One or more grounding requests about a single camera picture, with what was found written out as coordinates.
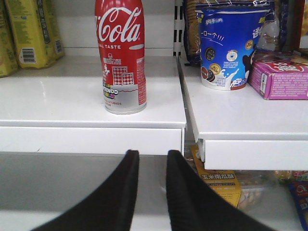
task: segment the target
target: oreo container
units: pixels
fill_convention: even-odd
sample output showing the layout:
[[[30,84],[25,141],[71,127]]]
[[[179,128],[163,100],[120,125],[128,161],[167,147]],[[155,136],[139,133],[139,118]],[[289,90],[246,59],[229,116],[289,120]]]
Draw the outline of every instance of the oreo container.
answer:
[[[237,90],[247,83],[261,27],[264,7],[197,6],[200,31],[201,82],[218,90]]]

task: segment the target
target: snack package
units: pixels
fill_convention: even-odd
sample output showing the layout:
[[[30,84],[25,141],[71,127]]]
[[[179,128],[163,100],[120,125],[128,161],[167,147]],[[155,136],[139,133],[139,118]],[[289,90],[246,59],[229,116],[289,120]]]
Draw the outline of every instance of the snack package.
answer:
[[[308,100],[308,59],[291,52],[257,53],[248,83],[266,100]]]
[[[292,181],[308,181],[308,171],[275,170],[274,175],[280,184],[289,184]]]
[[[249,210],[262,200],[265,190],[275,186],[271,171],[237,170],[235,175],[241,185],[240,210]]]
[[[308,182],[293,181],[289,184],[296,210],[304,231],[308,231]]]
[[[58,21],[55,14],[55,8],[53,0],[45,0],[46,19],[49,26],[49,32],[51,35],[51,45],[55,51],[55,59],[58,60],[64,56],[64,49],[62,45],[60,30],[58,27]]]
[[[208,8],[202,4],[196,7],[200,22],[202,84],[217,90],[245,87],[251,69],[251,57],[268,8]]]
[[[21,68],[46,68],[55,63],[44,0],[5,0],[17,62]]]
[[[190,64],[200,64],[200,34],[199,25],[196,18],[196,5],[199,7],[226,7],[226,6],[254,6],[254,7],[269,7],[270,12],[266,18],[266,22],[270,23],[278,18],[273,17],[273,11],[275,10],[274,0],[184,0],[183,13],[185,21],[184,29],[184,48],[186,52],[187,60]]]
[[[8,76],[17,71],[18,65],[14,53],[8,16],[4,1],[0,0],[0,77]]]
[[[193,159],[201,179],[208,184],[217,194],[231,205],[237,207],[241,196],[241,186],[233,170],[205,170],[197,153],[198,145],[192,145]]]
[[[281,4],[280,0],[275,0],[274,10],[270,10],[261,29],[260,39],[257,44],[258,48],[277,51],[280,50],[280,18]]]

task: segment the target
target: black object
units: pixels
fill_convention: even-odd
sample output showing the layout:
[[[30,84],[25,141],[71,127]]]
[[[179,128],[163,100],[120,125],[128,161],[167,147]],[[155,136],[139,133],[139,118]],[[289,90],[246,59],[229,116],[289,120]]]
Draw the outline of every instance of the black object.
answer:
[[[274,231],[214,192],[179,151],[168,152],[166,190],[173,231]]]
[[[113,173],[88,197],[32,231],[129,231],[138,172],[139,152],[128,150]]]

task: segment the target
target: coca-cola bottle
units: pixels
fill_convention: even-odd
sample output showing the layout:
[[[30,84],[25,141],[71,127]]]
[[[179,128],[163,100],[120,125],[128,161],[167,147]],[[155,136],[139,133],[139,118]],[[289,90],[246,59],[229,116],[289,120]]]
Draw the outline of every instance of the coca-cola bottle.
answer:
[[[142,2],[96,0],[95,20],[106,109],[139,112],[146,106]]]

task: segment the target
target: yellow snack box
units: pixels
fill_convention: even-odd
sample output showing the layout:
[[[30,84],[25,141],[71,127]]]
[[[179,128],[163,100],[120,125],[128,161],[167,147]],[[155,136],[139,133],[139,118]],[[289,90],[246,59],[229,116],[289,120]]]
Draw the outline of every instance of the yellow snack box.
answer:
[[[14,45],[4,1],[0,0],[0,77],[8,76],[18,69]]]
[[[5,0],[21,68],[46,68],[55,52],[46,23],[43,0]]]
[[[53,0],[44,0],[46,9],[47,25],[50,28],[51,44],[55,51],[55,59],[60,59],[64,56],[64,49],[58,27],[58,21],[55,14]]]
[[[241,197],[241,186],[234,171],[205,170],[202,161],[197,157],[198,145],[192,145],[191,152],[201,179],[227,202],[237,207]]]

